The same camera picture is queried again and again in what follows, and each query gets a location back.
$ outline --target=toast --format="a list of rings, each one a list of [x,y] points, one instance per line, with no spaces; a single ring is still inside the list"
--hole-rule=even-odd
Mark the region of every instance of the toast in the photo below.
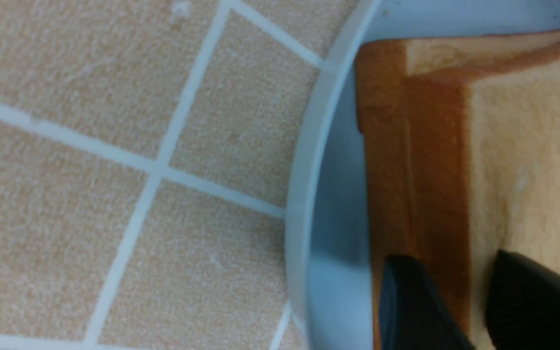
[[[405,78],[437,69],[493,64],[560,41],[560,31],[485,37],[380,40],[355,60],[358,127],[364,134],[370,216],[375,348],[383,262],[391,253],[416,255],[410,233],[406,136],[402,114]]]
[[[560,42],[406,81],[416,251],[478,349],[498,249],[560,274]]]

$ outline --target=white plate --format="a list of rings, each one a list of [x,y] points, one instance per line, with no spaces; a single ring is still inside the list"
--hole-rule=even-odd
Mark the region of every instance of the white plate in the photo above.
[[[371,279],[362,135],[352,63],[380,38],[560,28],[560,0],[361,0],[315,84],[291,169],[286,268],[293,319],[310,350],[370,350]]]

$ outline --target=white grout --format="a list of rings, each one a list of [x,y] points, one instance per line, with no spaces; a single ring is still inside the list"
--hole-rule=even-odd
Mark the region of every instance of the white grout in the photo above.
[[[161,183],[161,175],[176,174],[178,176],[173,176],[173,179],[185,179],[190,184],[195,182],[202,188],[206,189],[205,192],[214,192],[219,189],[219,197],[222,198],[225,198],[226,192],[230,191],[222,188],[222,186],[198,179],[193,175],[188,175],[187,173],[183,173],[181,171],[176,171],[174,169],[168,171],[169,162],[178,142],[178,137],[185,125],[189,109],[191,109],[193,101],[195,100],[196,91],[198,91],[202,78],[204,78],[204,73],[211,61],[211,56],[213,55],[215,46],[219,41],[220,36],[222,36],[222,31],[224,31],[229,14],[230,7],[228,6],[227,0],[220,0],[215,17],[211,23],[211,28],[209,28],[209,32],[202,42],[202,47],[198,52],[198,56],[196,56],[193,68],[189,72],[189,78],[187,78],[187,82],[185,83],[178,100],[178,106],[172,115],[170,126],[168,127],[163,142],[161,143],[157,161],[155,163],[156,166],[154,167],[158,168],[158,170],[156,173],[151,173],[146,182],[146,186],[144,186],[142,195],[136,204],[131,220],[129,221],[129,225],[124,233],[124,238],[118,247],[116,259],[114,259],[114,262],[109,269],[107,279],[103,284],[103,290],[101,291],[100,297],[96,303],[94,313],[87,324],[86,336],[84,339],[85,344],[98,343],[103,326],[105,325],[105,320],[107,319],[107,315],[109,315],[109,308],[111,308],[111,304],[118,293],[120,280],[124,275],[131,253],[133,253],[133,249],[135,248],[135,243],[142,231],[144,218],[151,208],[154,197],[158,191],[158,187]]]
[[[272,38],[275,38],[275,40],[280,42],[282,45],[291,49],[293,53],[303,58],[306,62],[309,62],[317,68],[323,66],[323,58],[317,55],[317,53],[311,51],[311,49],[303,46],[302,43],[295,40],[295,38],[283,31],[282,28],[276,26],[276,24],[273,24],[251,6],[242,2],[242,0],[229,0],[229,2],[238,14],[245,17],[253,24],[256,24],[256,26],[262,29],[262,31],[269,34]]]
[[[266,213],[273,217],[284,218],[284,208],[250,197],[233,189],[225,188],[211,181],[200,179],[194,175],[160,165],[151,159],[136,155],[122,148],[108,144],[101,140],[87,137],[76,131],[59,126],[47,120],[36,120],[18,109],[0,104],[0,122],[22,129],[29,133],[61,142],[76,149],[81,149],[93,155],[109,159],[110,161],[129,166],[144,173],[161,175],[166,179],[177,182],[198,191],[209,193],[229,202],[240,204],[246,208]]]
[[[200,179],[199,177],[190,175],[183,171],[167,168],[165,170],[164,176],[166,179],[178,184],[185,185],[190,188],[197,189],[200,192],[209,193],[215,197],[220,197],[229,202],[240,204],[245,208],[250,208],[258,212],[266,213],[267,215],[277,217],[279,219],[284,219],[284,208],[274,206],[267,202],[263,202],[255,197],[250,197],[244,193],[235,191],[233,189],[225,188],[215,182],[207,181],[205,179]]]
[[[103,283],[103,289],[96,302],[94,313],[87,323],[87,330],[84,338],[85,344],[98,343],[98,338],[101,336],[103,325],[109,314],[109,308],[116,297],[120,280],[124,275],[129,258],[133,253],[133,248],[135,248],[135,243],[138,241],[138,237],[142,231],[144,219],[153,204],[160,183],[161,177],[159,175],[150,175],[142,190],[140,199],[138,199],[137,204],[135,204],[135,209],[133,210],[131,219],[129,219],[129,224],[118,246],[116,258],[107,273],[105,283]]]
[[[0,334],[0,350],[136,350],[118,346],[85,345],[71,341]]]
[[[198,51],[198,56],[193,63],[193,68],[189,72],[189,78],[185,83],[185,87],[178,99],[178,106],[174,111],[172,116],[172,121],[170,126],[167,128],[167,132],[164,136],[164,141],[159,149],[159,154],[157,161],[160,164],[168,164],[174,148],[176,147],[176,142],[178,142],[178,137],[180,132],[185,126],[185,121],[187,115],[189,114],[189,109],[191,109],[193,102],[195,100],[196,92],[198,87],[202,83],[202,78],[204,78],[204,73],[211,61],[211,56],[213,55],[213,50],[215,50],[215,45],[220,40],[222,36],[222,31],[226,26],[228,21],[228,16],[230,14],[230,7],[227,0],[220,0],[220,4],[217,7],[217,12],[213,18],[211,28],[202,42],[202,47]]]
[[[287,326],[291,321],[291,302],[286,301],[284,306],[284,311],[280,317],[280,322],[278,322],[278,328],[276,328],[276,334],[273,339],[271,339],[271,344],[269,344],[269,350],[278,350],[280,348],[280,343],[282,343],[282,338],[284,337],[284,332],[286,332]]]
[[[107,142],[87,137],[54,122],[33,118],[23,111],[3,104],[0,104],[0,122],[140,171],[147,172],[154,166],[151,159],[125,151]]]

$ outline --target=beige tile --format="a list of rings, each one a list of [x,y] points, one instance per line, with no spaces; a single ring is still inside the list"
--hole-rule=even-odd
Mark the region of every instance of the beige tile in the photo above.
[[[83,339],[144,179],[0,124],[0,333]]]
[[[0,102],[155,157],[215,0],[0,0]]]
[[[101,344],[266,349],[286,302],[283,223],[162,183]]]
[[[358,0],[245,0],[305,47],[325,57]]]
[[[318,70],[231,14],[172,165],[283,206]]]
[[[289,325],[284,332],[282,341],[280,342],[279,350],[304,350],[305,347],[302,346],[302,341],[300,341],[298,329],[295,327],[293,320],[289,322]]]

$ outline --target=bread slice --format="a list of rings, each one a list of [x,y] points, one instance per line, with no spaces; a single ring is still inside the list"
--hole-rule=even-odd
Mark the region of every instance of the bread slice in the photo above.
[[[415,255],[401,111],[404,79],[447,67],[502,62],[558,41],[560,31],[380,40],[360,49],[355,60],[356,106],[367,157],[376,350],[384,258],[389,253]]]
[[[560,43],[409,78],[418,256],[479,349],[499,248],[560,273]]]

